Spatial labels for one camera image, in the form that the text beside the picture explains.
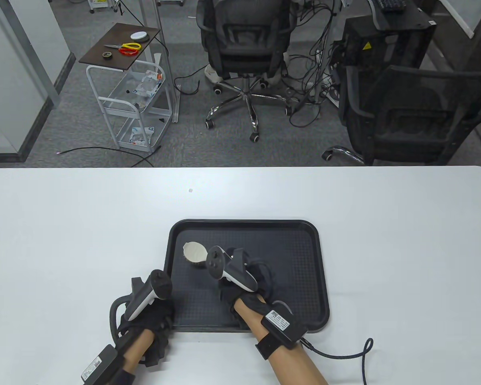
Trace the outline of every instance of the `red scissors handle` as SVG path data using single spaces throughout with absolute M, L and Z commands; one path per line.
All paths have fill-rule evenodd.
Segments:
M 138 50 L 130 49 L 130 48 L 120 48 L 118 51 L 122 55 L 126 55 L 126 56 L 136 56 L 139 53 Z

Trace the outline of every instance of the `chrome chair base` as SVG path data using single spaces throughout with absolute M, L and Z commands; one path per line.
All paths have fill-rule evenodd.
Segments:
M 292 114 L 292 109 L 290 108 L 287 99 L 280 95 L 261 95 L 259 93 L 253 93 L 253 88 L 257 84 L 259 84 L 262 81 L 262 84 L 264 84 L 262 77 L 257 77 L 255 81 L 250 84 L 250 79 L 249 77 L 243 77 L 242 79 L 242 89 L 235 87 L 227 82 L 219 82 L 214 86 L 214 92 L 217 95 L 220 95 L 222 93 L 222 88 L 232 90 L 234 92 L 237 92 L 238 94 L 234 97 L 230 97 L 230 99 L 226 99 L 223 101 L 221 104 L 213 107 L 210 109 L 207 118 L 205 119 L 205 124 L 207 125 L 208 129 L 214 128 L 214 121 L 212 118 L 214 118 L 217 115 L 217 112 L 220 111 L 222 108 L 225 108 L 226 106 L 229 106 L 233 103 L 236 103 L 239 100 L 244 100 L 246 102 L 246 105 L 248 107 L 248 113 L 249 117 L 251 119 L 251 126 L 253 127 L 253 133 L 249 137 L 249 139 L 253 142 L 256 143 L 258 142 L 260 135 L 259 135 L 259 118 L 257 117 L 257 113 L 255 112 L 255 108 L 253 107 L 253 99 L 263 99 L 263 100 L 271 100 L 271 101 L 281 101 L 285 105 L 285 114 L 287 116 L 290 116 Z
M 356 163 L 360 163 L 361 165 L 365 166 L 364 158 L 362 158 L 356 152 L 342 146 L 329 147 L 325 152 L 323 152 L 321 158 L 328 162 L 333 157 L 333 154 L 341 154 L 348 157 L 349 159 L 354 160 Z

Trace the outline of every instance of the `black tray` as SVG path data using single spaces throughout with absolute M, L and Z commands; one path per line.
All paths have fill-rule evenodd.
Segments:
M 319 234 L 306 221 L 194 220 L 178 222 L 169 233 L 164 270 L 173 282 L 175 328 L 187 332 L 238 332 L 238 322 L 220 302 L 217 281 L 205 267 L 184 257 L 186 242 L 206 249 L 243 247 L 274 271 L 278 299 L 286 302 L 310 332 L 328 322 L 330 310 Z

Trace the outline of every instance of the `yellow scissors handle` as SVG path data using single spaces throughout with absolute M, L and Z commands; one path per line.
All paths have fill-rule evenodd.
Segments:
M 122 45 L 123 48 L 133 49 L 136 51 L 140 51 L 143 46 L 139 43 L 125 43 Z

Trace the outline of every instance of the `label sticker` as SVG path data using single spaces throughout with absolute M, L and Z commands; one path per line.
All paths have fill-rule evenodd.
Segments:
M 275 310 L 271 310 L 268 315 L 266 315 L 266 318 L 278 329 L 281 331 L 285 330 L 286 328 L 289 327 L 290 323 L 281 315 L 279 315 Z
M 98 356 L 96 357 L 92 363 L 89 364 L 89 366 L 87 367 L 87 369 L 84 370 L 84 372 L 82 373 L 82 380 L 84 381 L 87 381 L 87 379 L 89 378 L 89 376 L 91 374 L 93 374 L 94 370 L 99 367 L 101 364 L 101 358 Z

